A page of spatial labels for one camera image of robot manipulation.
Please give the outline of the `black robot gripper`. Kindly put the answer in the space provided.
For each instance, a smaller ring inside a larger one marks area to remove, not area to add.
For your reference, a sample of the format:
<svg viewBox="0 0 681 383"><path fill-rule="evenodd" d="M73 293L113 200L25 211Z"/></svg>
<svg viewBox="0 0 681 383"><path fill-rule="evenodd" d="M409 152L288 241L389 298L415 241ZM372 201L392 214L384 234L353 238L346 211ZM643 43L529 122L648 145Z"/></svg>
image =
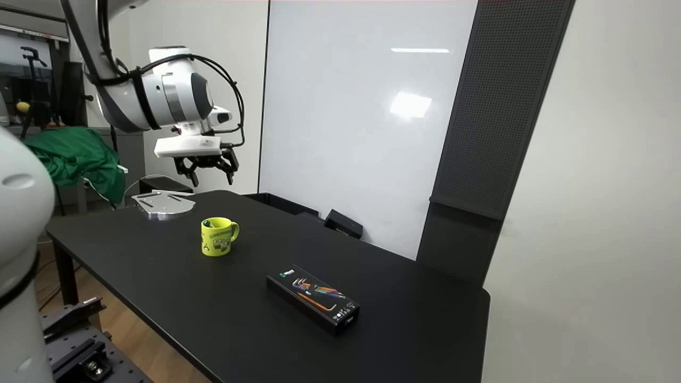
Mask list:
<svg viewBox="0 0 681 383"><path fill-rule="evenodd" d="M199 176L195 176L199 167L219 167L225 174L227 184L234 184L234 176L236 176L241 163L236 159L236 152L229 146L225 146L225 149L219 149L216 155L177 157L175 167L179 174L189 178L193 187L199 187Z"/></svg>

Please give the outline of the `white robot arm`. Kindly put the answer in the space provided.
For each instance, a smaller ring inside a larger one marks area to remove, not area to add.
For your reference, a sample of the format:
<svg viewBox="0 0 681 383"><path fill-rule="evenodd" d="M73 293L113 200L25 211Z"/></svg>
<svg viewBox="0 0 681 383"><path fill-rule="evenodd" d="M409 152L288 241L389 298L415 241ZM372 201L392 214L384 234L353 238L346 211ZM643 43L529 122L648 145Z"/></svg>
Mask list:
<svg viewBox="0 0 681 383"><path fill-rule="evenodd" d="M157 46L150 63L126 68L113 57L109 20L123 9L147 0L60 0L69 29L86 62L86 75L100 96L100 109L113 127L144 131L169 127L157 138L156 157L170 157L179 174L199 184L199 167L219 167L234 180L241 163L234 152L245 145L245 97L234 76L216 60L186 46ZM209 80L195 69L209 66L234 94L238 121L222 130L232 113L210 102Z"/></svg>

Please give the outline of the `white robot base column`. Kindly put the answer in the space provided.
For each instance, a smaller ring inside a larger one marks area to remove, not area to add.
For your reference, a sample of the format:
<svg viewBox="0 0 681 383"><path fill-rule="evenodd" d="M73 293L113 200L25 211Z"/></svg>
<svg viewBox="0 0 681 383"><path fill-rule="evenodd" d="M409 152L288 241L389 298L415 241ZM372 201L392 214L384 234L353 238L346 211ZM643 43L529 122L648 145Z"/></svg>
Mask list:
<svg viewBox="0 0 681 383"><path fill-rule="evenodd" d="M54 383L34 292L37 245L54 201L40 159L0 130L0 383Z"/></svg>

